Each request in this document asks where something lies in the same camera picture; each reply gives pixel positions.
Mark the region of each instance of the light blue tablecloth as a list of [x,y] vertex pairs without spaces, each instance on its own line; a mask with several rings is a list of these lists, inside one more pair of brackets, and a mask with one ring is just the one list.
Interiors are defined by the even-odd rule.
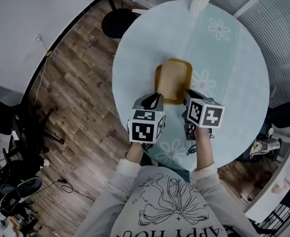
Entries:
[[[208,4],[194,19],[190,0],[160,4],[141,15],[124,34],[113,64],[113,95],[126,128],[134,101],[154,91],[155,70],[169,58],[192,64],[191,89],[226,107],[212,139],[218,167],[238,157],[258,134],[269,102],[269,79],[261,51],[232,15]],[[185,107],[164,105],[166,127],[149,156],[173,169],[193,170],[187,151]]]

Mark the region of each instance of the sleeve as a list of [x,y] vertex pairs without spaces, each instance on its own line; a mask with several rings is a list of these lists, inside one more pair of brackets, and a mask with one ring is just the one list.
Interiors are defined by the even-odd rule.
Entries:
[[192,173],[195,188],[204,197],[223,226],[232,227],[243,237],[258,236],[239,205],[220,183],[214,163]]
[[112,226],[132,193],[140,165],[121,159],[114,177],[91,207],[75,237],[110,236]]

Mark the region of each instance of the flower pattern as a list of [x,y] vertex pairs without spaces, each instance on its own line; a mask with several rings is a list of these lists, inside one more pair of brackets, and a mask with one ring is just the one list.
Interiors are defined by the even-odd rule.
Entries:
[[216,86],[215,80],[209,80],[209,73],[207,70],[202,71],[200,76],[198,72],[193,71],[191,89],[203,94],[206,97],[212,97],[211,89]]
[[208,26],[208,30],[211,32],[216,32],[216,39],[221,40],[222,38],[224,40],[229,40],[229,36],[227,33],[230,32],[230,29],[228,27],[224,27],[223,20],[219,19],[217,22],[210,18],[209,19],[211,25]]
[[164,152],[160,152],[158,154],[156,154],[156,159],[157,160],[161,160],[163,161],[164,165],[169,165],[172,163],[172,161],[174,161],[177,164],[181,164],[182,162],[182,157],[185,156],[187,150],[185,149],[185,147],[180,147],[180,140],[179,139],[175,139],[171,146],[165,142],[162,141],[160,143],[160,148],[164,151]]

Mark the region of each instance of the white vase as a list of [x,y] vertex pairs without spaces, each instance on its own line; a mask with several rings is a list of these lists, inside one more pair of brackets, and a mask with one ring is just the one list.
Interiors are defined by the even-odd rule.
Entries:
[[206,7],[209,0],[192,0],[190,5],[190,13],[193,17],[198,18],[199,14]]

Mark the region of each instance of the wooden tray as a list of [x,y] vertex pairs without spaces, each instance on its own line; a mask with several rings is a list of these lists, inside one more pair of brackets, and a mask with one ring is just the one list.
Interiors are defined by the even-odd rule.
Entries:
[[164,104],[181,105],[184,90],[190,89],[192,65],[180,59],[169,59],[156,69],[155,91],[164,96]]

